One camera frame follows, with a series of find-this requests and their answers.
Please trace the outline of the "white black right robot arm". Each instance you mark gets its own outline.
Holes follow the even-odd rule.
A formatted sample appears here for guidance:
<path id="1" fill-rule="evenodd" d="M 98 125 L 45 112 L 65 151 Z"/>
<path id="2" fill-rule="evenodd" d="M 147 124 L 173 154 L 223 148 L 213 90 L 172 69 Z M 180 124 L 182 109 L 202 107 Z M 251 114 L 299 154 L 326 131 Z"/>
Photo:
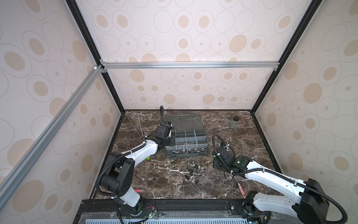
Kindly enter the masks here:
<path id="1" fill-rule="evenodd" d="M 243 202 L 247 215 L 255 212 L 275 212 L 298 218 L 304 224 L 329 224 L 326 219 L 329 207 L 335 206 L 341 213 L 337 224 L 345 224 L 348 215 L 343 206 L 326 195 L 321 185 L 313 180 L 295 179 L 258 162 L 236 155 L 233 148 L 217 134 L 212 136 L 213 167 L 223 170 L 232 177 L 240 176 L 264 184 L 280 195 L 267 195 L 251 191 Z"/>

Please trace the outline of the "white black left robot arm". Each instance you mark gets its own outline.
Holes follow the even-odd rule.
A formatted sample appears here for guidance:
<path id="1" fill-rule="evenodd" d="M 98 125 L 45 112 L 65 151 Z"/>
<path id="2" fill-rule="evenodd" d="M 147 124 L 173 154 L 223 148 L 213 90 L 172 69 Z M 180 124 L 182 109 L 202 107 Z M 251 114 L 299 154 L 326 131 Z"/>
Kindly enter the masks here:
<path id="1" fill-rule="evenodd" d="M 110 154 L 97 177 L 96 192 L 139 211 L 141 196 L 131 186 L 134 169 L 170 144 L 172 130 L 171 122 L 164 121 L 164 107 L 161 106 L 158 127 L 140 145 L 123 153 Z"/>

